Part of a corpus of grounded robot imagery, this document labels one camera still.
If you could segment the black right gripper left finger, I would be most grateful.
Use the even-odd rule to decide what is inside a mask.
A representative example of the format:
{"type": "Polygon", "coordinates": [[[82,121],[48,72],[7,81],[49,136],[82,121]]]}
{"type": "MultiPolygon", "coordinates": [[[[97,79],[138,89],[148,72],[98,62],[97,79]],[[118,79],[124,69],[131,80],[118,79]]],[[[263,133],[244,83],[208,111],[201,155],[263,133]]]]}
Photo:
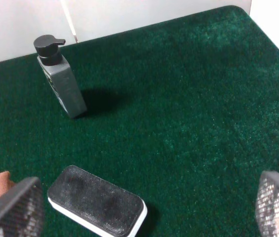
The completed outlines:
{"type": "Polygon", "coordinates": [[[0,197],[0,237],[39,237],[44,199],[38,177],[27,177],[0,197]]]}

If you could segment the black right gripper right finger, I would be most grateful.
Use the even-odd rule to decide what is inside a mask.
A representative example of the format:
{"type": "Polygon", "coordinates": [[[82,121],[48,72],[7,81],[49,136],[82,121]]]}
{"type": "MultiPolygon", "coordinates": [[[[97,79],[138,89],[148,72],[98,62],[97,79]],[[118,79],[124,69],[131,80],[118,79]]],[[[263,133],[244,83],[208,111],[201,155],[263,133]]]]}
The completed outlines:
{"type": "Polygon", "coordinates": [[[279,173],[263,171],[255,204],[255,219],[262,237],[279,237],[279,173]]]}

